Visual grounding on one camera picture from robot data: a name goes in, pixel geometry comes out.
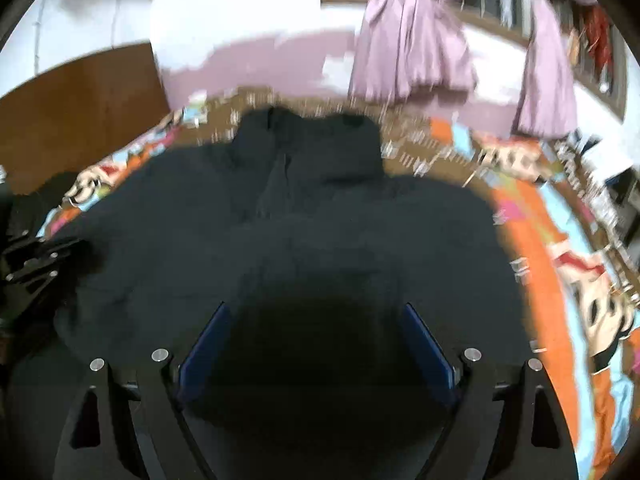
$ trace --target bed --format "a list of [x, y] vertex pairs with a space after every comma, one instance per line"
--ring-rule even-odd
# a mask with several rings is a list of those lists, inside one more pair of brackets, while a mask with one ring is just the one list
[[[498, 236], [529, 305], [523, 322], [530, 346], [558, 394], [579, 477], [602, 478], [640, 417], [640, 283], [615, 233], [607, 191], [568, 140], [505, 140], [407, 106], [239, 88], [169, 114], [82, 171], [38, 235], [55, 234], [153, 156], [179, 145], [228, 142], [245, 110], [271, 104], [305, 116], [366, 114], [380, 124], [388, 173], [469, 187], [493, 205]], [[474, 270], [461, 262], [461, 282], [466, 272]]]

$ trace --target metal screw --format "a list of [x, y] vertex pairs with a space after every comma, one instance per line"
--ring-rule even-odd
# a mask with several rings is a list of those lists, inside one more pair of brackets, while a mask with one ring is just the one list
[[467, 348], [465, 350], [465, 357], [471, 362], [475, 363], [476, 361], [479, 361], [481, 359], [482, 352], [477, 348]]
[[104, 359], [100, 359], [98, 357], [97, 359], [94, 359], [93, 361], [91, 361], [89, 368], [91, 368], [91, 370], [93, 370], [94, 372], [97, 372], [98, 370], [101, 370], [103, 366], [104, 366]]
[[536, 358], [529, 359], [529, 368], [531, 368], [535, 372], [539, 372], [540, 370], [542, 370], [542, 361]]
[[169, 351], [165, 348], [159, 348], [158, 350], [155, 350], [152, 354], [151, 354], [151, 358], [156, 362], [156, 363], [161, 363], [162, 361], [164, 361], [165, 359], [167, 359], [169, 357]]

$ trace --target black cloth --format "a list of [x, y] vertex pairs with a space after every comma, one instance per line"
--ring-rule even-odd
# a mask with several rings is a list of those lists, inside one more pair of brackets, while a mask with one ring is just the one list
[[386, 176], [379, 129], [361, 116], [250, 112], [228, 145], [150, 160], [64, 237], [93, 253], [55, 319], [86, 363], [174, 348], [222, 302], [244, 349], [216, 371], [225, 384], [280, 383], [307, 362], [300, 384], [412, 382], [398, 371], [406, 303], [452, 348], [529, 357], [491, 208], [467, 189]]
[[18, 362], [4, 402], [3, 479], [52, 478], [60, 433], [87, 370], [57, 338]]
[[47, 214], [60, 205], [63, 196], [76, 181], [77, 172], [65, 171], [47, 180], [36, 191], [14, 196], [7, 234], [16, 237], [23, 231], [35, 236], [44, 224]]

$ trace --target white wall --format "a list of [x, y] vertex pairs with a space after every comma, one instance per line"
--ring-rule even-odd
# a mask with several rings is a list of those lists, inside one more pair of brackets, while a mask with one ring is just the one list
[[640, 166], [640, 66], [626, 47], [626, 114], [622, 140], [636, 166]]
[[148, 41], [151, 0], [36, 0], [0, 51], [0, 97], [78, 57]]
[[162, 68], [197, 68], [210, 51], [268, 34], [359, 30], [362, 6], [320, 0], [153, 0], [151, 41]]

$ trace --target wooden frame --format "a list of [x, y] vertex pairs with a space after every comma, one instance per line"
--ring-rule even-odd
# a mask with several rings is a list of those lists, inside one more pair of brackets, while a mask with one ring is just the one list
[[[322, 4], [366, 4], [369, 0], [320, 0]], [[522, 0], [516, 0], [516, 9], [521, 9]], [[480, 16], [472, 9], [453, 9], [455, 15], [464, 23], [473, 25], [488, 33], [500, 36], [512, 43], [519, 44], [526, 48], [529, 45], [529, 38], [525, 38], [519, 31], [508, 29], [493, 16]], [[578, 70], [574, 70], [574, 77], [577, 82], [583, 85], [591, 94], [602, 101], [621, 121], [625, 118], [626, 112], [626, 52], [622, 35], [615, 29], [615, 34], [611, 38], [613, 45], [614, 59], [614, 92], [609, 96], [600, 92], [595, 83]]]

